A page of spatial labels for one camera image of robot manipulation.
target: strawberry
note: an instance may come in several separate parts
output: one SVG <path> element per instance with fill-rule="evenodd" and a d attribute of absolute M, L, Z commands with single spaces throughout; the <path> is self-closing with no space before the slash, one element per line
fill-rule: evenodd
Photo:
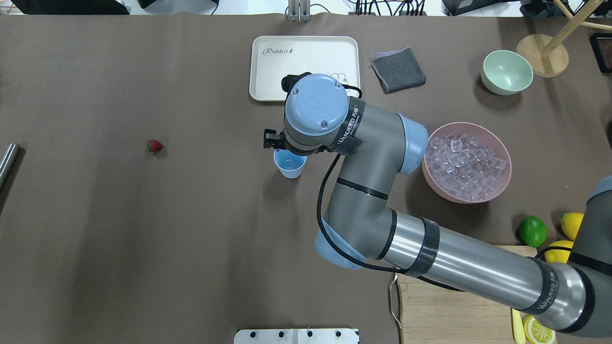
<path fill-rule="evenodd" d="M 163 144 L 157 140 L 149 140 L 149 142 L 147 142 L 147 149 L 149 152 L 155 153 L 162 150 L 162 148 Z"/>

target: halved lemon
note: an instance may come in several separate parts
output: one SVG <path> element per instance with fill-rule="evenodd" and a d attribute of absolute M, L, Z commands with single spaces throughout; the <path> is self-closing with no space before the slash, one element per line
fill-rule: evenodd
<path fill-rule="evenodd" d="M 525 318 L 523 329 L 525 330 L 525 336 L 527 336 L 527 339 L 533 344 L 554 343 L 554 331 L 538 323 L 533 315 L 529 315 Z"/>

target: brown table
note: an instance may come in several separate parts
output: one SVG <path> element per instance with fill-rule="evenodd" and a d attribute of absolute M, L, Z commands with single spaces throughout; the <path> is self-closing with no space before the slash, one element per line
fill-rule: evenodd
<path fill-rule="evenodd" d="M 564 23 L 0 17 L 0 149 L 25 150 L 0 198 L 0 342 L 231 343 L 238 329 L 311 326 L 358 327 L 362 343 L 397 343 L 389 275 L 347 271 L 314 250 L 315 196 L 333 156 L 309 157 L 290 181 L 261 148 L 283 108 L 248 95 L 253 40 L 351 36 L 367 102 L 430 132 L 469 121 L 498 134 L 513 175 L 497 199 L 450 203 L 417 171 L 397 177 L 389 204 L 492 244 L 519 244 L 515 228 L 532 214 L 550 243 L 562 237 L 559 216 L 583 211 L 612 172 L 602 125 L 612 81 L 585 28 L 564 42 L 568 71 L 535 77 L 521 94 L 489 93 L 479 69 L 487 53 Z M 427 83 L 385 94 L 370 56 L 408 45 Z M 146 152 L 150 138 L 164 150 Z"/>

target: yellow knife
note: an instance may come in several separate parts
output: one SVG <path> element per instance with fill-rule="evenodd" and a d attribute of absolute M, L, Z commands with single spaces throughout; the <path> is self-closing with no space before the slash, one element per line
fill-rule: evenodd
<path fill-rule="evenodd" d="M 525 344 L 527 342 L 527 338 L 525 338 L 525 331 L 523 329 L 523 320 L 521 320 L 521 314 L 518 310 L 512 309 L 512 335 L 514 336 L 514 341 L 517 344 Z"/>

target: lemon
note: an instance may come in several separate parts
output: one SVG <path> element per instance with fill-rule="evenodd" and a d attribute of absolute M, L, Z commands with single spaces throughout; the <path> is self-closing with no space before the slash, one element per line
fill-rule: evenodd
<path fill-rule="evenodd" d="M 523 326 L 527 339 L 533 344 L 553 344 L 554 331 L 538 323 L 533 315 L 525 318 Z"/>
<path fill-rule="evenodd" d="M 571 241 L 576 240 L 583 217 L 584 214 L 581 212 L 568 212 L 561 216 L 561 230 Z"/>
<path fill-rule="evenodd" d="M 546 225 L 535 216 L 527 216 L 518 226 L 518 236 L 531 247 L 538 247 L 546 241 Z"/>
<path fill-rule="evenodd" d="M 571 249 L 573 247 L 573 241 L 559 240 L 550 244 L 551 246 L 561 246 Z M 567 259 L 570 257 L 569 251 L 564 250 L 550 250 L 544 252 L 544 258 L 549 263 L 567 263 Z"/>

